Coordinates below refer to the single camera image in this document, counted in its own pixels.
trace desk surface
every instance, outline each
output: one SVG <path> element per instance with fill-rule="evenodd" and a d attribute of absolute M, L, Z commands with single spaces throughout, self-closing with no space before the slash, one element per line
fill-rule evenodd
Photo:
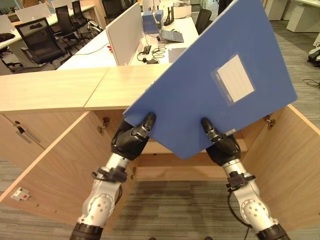
<path fill-rule="evenodd" d="M 161 64 L 169 63 L 169 54 L 168 49 L 176 48 L 187 48 L 189 47 L 197 38 L 198 32 L 196 30 L 194 21 L 191 17 L 183 19 L 175 19 L 173 24 L 166 26 L 165 30 L 175 29 L 183 35 L 184 42 L 177 43 L 168 43 L 166 45 L 166 50 L 163 58 L 159 58 Z M 151 45 L 151 51 L 158 47 L 158 45 L 166 44 L 164 42 L 158 42 L 156 38 L 157 34 L 150 34 L 143 37 L 140 41 L 139 46 L 137 47 L 136 53 L 132 58 L 130 65 L 144 65 L 145 63 L 137 60 L 137 54 L 143 50 L 143 47 Z M 109 43 L 106 31 L 104 30 L 88 44 L 86 44 L 81 50 L 79 50 L 74 56 L 72 56 L 68 61 L 66 61 L 62 66 L 59 67 L 59 70 L 67 69 L 81 69 L 81 68 L 100 68 L 100 67 L 114 67 L 116 66 L 116 61 L 114 55 L 109 51 L 107 47 Z M 139 58 L 142 59 L 146 57 L 148 60 L 152 58 L 151 53 L 149 55 L 140 55 Z"/>
<path fill-rule="evenodd" d="M 87 11 L 88 9 L 92 9 L 94 7 L 95 7 L 94 5 L 82 6 L 81 10 L 84 12 L 84 11 Z M 74 15 L 73 10 L 69 9 L 69 15 L 70 16 Z M 46 19 L 47 19 L 49 25 L 52 25 L 52 24 L 55 24 L 55 23 L 58 22 L 57 15 L 55 13 L 52 13 L 51 16 L 47 17 Z M 18 33 L 18 31 L 16 29 L 12 33 L 15 35 L 15 37 L 12 38 L 12 39 L 9 39 L 7 41 L 0 42 L 0 49 L 3 49 L 5 47 L 7 47 L 8 45 L 10 45 L 10 44 L 12 44 L 14 42 L 17 42 L 17 41 L 22 39 L 20 34 Z"/>
<path fill-rule="evenodd" d="M 295 0 L 296 2 L 320 8 L 319 0 Z"/>

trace open cabinet door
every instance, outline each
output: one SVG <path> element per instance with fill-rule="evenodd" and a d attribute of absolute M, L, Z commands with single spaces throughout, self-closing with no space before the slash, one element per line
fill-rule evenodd
<path fill-rule="evenodd" d="M 243 164 L 286 231 L 320 224 L 320 130 L 292 105 L 272 114 Z"/>
<path fill-rule="evenodd" d="M 101 121 L 94 112 L 83 113 L 0 196 L 0 203 L 75 225 L 92 189 L 91 172 L 105 165 L 111 155 L 111 138 L 98 132 L 99 125 Z M 127 167 L 122 198 L 108 219 L 104 233 L 110 232 L 115 225 L 136 183 L 134 166 L 135 162 L 131 162 Z M 31 199 L 12 199 L 19 187 L 28 190 Z"/>

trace black cable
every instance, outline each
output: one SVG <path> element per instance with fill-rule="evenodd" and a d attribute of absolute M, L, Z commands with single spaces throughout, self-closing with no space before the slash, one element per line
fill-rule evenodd
<path fill-rule="evenodd" d="M 137 59 L 138 61 L 140 61 L 140 62 L 143 62 L 143 60 L 140 60 L 140 59 L 139 59 L 139 55 L 140 55 L 140 54 L 144 54 L 144 53 L 145 53 L 144 51 L 139 52 L 139 53 L 136 55 L 136 59 Z"/>
<path fill-rule="evenodd" d="M 96 52 L 100 51 L 101 49 L 103 49 L 107 44 L 108 44 L 108 42 L 107 42 L 105 45 L 103 45 L 101 48 L 99 48 L 98 50 L 95 50 L 95 51 L 92 51 L 92 52 L 89 52 L 89 53 L 75 54 L 75 55 L 73 55 L 73 56 L 77 56 L 77 55 L 90 55 L 90 54 L 96 53 Z"/>
<path fill-rule="evenodd" d="M 246 234 L 245 234 L 245 236 L 244 236 L 244 240 L 247 239 L 247 236 L 248 236 L 248 233 L 249 233 L 249 229 L 250 229 L 250 227 L 248 227 L 248 229 L 246 230 Z"/>
<path fill-rule="evenodd" d="M 320 89 L 320 82 L 317 82 L 317 81 L 315 81 L 313 79 L 309 79 L 309 78 L 302 79 L 302 81 L 305 82 L 310 87 Z"/>
<path fill-rule="evenodd" d="M 119 195 L 118 195 L 118 197 L 116 198 L 114 205 L 116 205 L 116 204 L 119 202 L 120 198 L 122 197 L 122 193 L 123 193 L 123 191 L 122 191 L 122 186 L 120 185 Z"/>
<path fill-rule="evenodd" d="M 166 44 L 165 45 L 159 45 L 155 49 L 152 50 L 152 59 L 161 59 L 165 57 L 165 52 L 166 52 Z"/>
<path fill-rule="evenodd" d="M 189 18 L 191 17 L 191 15 L 187 15 L 187 16 L 183 16 L 183 17 L 178 17 L 178 18 L 174 18 L 174 19 L 186 19 L 186 18 Z"/>
<path fill-rule="evenodd" d="M 231 194 L 238 190 L 239 188 L 233 189 L 233 190 L 229 190 L 229 195 L 227 196 L 227 203 L 228 203 L 228 207 L 229 210 L 231 212 L 231 214 L 234 216 L 235 219 L 237 219 L 242 225 L 246 226 L 247 228 L 252 228 L 252 226 L 250 224 L 245 223 L 244 221 L 242 221 L 235 213 L 235 211 L 232 209 L 231 204 L 230 204 L 230 198 L 231 198 Z"/>

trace white desk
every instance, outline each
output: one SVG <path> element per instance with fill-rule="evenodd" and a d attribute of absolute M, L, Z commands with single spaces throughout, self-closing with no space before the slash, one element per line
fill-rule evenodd
<path fill-rule="evenodd" d="M 294 7 L 286 29 L 297 33 L 320 32 L 320 1 L 319 0 L 295 0 Z"/>
<path fill-rule="evenodd" d="M 165 30 L 175 29 L 179 31 L 183 35 L 184 42 L 179 43 L 169 43 L 166 45 L 166 50 L 163 58 L 158 58 L 161 64 L 169 63 L 169 54 L 168 49 L 175 48 L 187 48 L 189 47 L 197 38 L 198 32 L 196 30 L 195 24 L 191 17 L 187 17 L 184 19 L 175 19 L 173 24 L 166 26 Z M 158 45 L 164 45 L 165 41 L 160 41 L 155 38 L 157 34 L 146 35 L 146 39 L 149 45 L 151 45 L 151 51 L 158 47 Z M 146 39 L 143 37 L 139 46 L 137 47 L 136 53 L 134 54 L 130 65 L 142 65 L 145 64 L 141 61 L 137 60 L 137 54 L 143 50 L 143 47 L 147 45 Z M 99 68 L 99 67 L 114 67 L 117 66 L 114 55 L 109 51 L 107 46 L 104 46 L 101 50 L 94 52 L 100 49 L 103 45 L 108 43 L 108 37 L 106 31 L 104 30 L 98 36 L 96 36 L 93 40 L 91 40 L 88 44 L 86 44 L 81 50 L 79 50 L 74 56 L 72 56 L 68 61 L 66 61 L 63 65 L 61 65 L 59 70 L 67 70 L 67 69 L 82 69 L 82 68 Z M 147 58 L 150 60 L 152 58 L 152 54 L 149 55 L 140 55 L 139 58 Z"/>
<path fill-rule="evenodd" d="M 94 5 L 88 5 L 88 6 L 82 6 L 81 10 L 82 12 L 89 11 L 93 9 Z M 72 17 L 74 15 L 73 11 L 69 9 L 69 15 Z M 47 21 L 49 25 L 53 25 L 58 22 L 57 15 L 55 13 L 52 13 L 50 17 L 47 17 Z M 25 56 L 25 54 L 21 51 L 21 48 L 26 47 L 24 41 L 22 40 L 22 37 L 18 33 L 18 31 L 15 29 L 12 32 L 15 37 L 12 39 L 9 39 L 7 41 L 0 42 L 0 49 L 3 49 L 5 47 L 9 47 L 10 50 L 13 52 L 14 55 L 19 59 L 19 62 L 25 67 L 25 68 L 37 68 L 39 67 L 38 64 L 30 62 L 28 58 Z M 0 61 L 0 75 L 7 75 L 10 71 L 5 71 L 7 67 Z"/>

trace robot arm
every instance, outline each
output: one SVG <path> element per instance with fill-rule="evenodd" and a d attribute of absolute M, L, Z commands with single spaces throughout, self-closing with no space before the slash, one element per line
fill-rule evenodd
<path fill-rule="evenodd" d="M 70 240 L 100 239 L 107 219 L 121 197 L 121 183 L 127 179 L 126 167 L 145 148 L 155 121 L 153 113 L 149 113 L 137 127 L 122 121 L 111 141 L 111 157 L 105 166 L 92 173 L 92 191 L 83 203 L 82 215 L 77 219 Z"/>
<path fill-rule="evenodd" d="M 251 227 L 259 240 L 290 240 L 278 220 L 270 216 L 268 206 L 261 200 L 256 177 L 246 171 L 240 161 L 241 150 L 233 136 L 226 136 L 216 130 L 207 118 L 201 120 L 207 137 L 213 143 L 206 149 L 210 158 L 223 167 L 228 180 L 228 201 L 234 193 L 244 225 Z"/>

